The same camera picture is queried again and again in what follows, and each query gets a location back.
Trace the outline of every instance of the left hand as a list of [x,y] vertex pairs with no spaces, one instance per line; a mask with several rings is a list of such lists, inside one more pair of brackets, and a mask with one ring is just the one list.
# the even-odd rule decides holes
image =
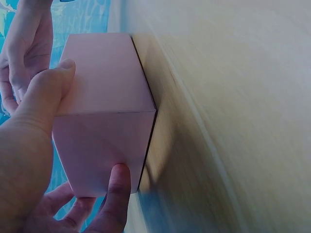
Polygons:
[[31,79],[49,68],[53,43],[51,2],[20,0],[5,39],[0,55],[0,93],[11,115]]
[[95,198],[79,198],[72,209],[60,221],[54,215],[73,198],[73,191],[68,182],[43,196],[39,205],[32,211],[23,227],[23,233],[79,231],[90,215]]
[[[111,171],[108,193],[97,216],[84,233],[122,233],[126,224],[130,195],[129,170],[125,165],[115,165]],[[62,220],[54,219],[58,210],[73,198],[69,183],[64,183],[43,196],[32,211],[21,233],[51,232],[78,233],[90,215],[95,198],[78,198]]]
[[[24,233],[51,229],[73,233],[93,206],[94,199],[78,199],[68,217],[59,222],[53,214],[72,198],[72,192],[65,185],[44,196],[52,173],[53,120],[74,73],[74,62],[65,60],[58,68],[37,74],[16,112],[0,126],[2,233],[20,229]],[[130,192],[129,169],[125,165],[114,166],[104,206],[86,233],[122,233]]]

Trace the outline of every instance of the wooden board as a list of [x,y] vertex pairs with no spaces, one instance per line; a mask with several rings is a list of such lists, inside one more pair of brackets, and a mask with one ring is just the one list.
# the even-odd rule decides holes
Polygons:
[[114,0],[159,109],[127,233],[308,232],[311,2]]

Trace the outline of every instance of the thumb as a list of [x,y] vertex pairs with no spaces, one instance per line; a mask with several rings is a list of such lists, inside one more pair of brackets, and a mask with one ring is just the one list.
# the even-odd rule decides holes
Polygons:
[[7,45],[9,81],[18,104],[25,95],[30,81],[24,64],[25,53],[25,43],[21,38],[17,37],[9,41],[9,45]]
[[64,60],[57,68],[42,71],[31,80],[27,93],[11,117],[11,124],[39,128],[52,133],[53,119],[75,74],[75,63]]

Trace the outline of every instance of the pink box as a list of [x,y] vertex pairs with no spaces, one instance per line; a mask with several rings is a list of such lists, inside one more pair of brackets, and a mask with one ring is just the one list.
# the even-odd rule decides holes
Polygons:
[[67,58],[76,74],[53,140],[75,195],[104,196],[118,163],[129,166],[137,192],[156,108],[130,35],[72,34],[61,61]]

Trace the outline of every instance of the finger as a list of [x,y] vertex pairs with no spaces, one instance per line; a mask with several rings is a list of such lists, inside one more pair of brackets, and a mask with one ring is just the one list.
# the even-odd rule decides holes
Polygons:
[[66,205],[74,197],[73,191],[68,182],[58,186],[55,190],[45,194],[41,200],[45,212],[54,216],[60,208]]
[[23,41],[16,41],[9,45],[8,48],[8,62],[9,62],[9,80],[12,85],[16,101],[20,103],[23,99],[30,78],[27,74],[24,64],[24,54],[26,52],[25,43]]
[[85,233],[121,233],[126,224],[130,193],[130,170],[126,165],[115,165],[111,171],[105,205]]
[[60,221],[66,227],[79,231],[91,214],[96,198],[78,198],[69,213]]
[[10,123],[30,125],[50,136],[60,100],[68,92],[74,73],[75,63],[65,60],[57,68],[37,74]]
[[0,70],[0,93],[4,108],[12,114],[17,109],[11,84],[9,82],[9,68],[2,68]]
[[105,195],[104,200],[102,201],[97,213],[100,213],[100,211],[103,209],[103,207],[106,203],[106,200],[107,200],[107,194]]

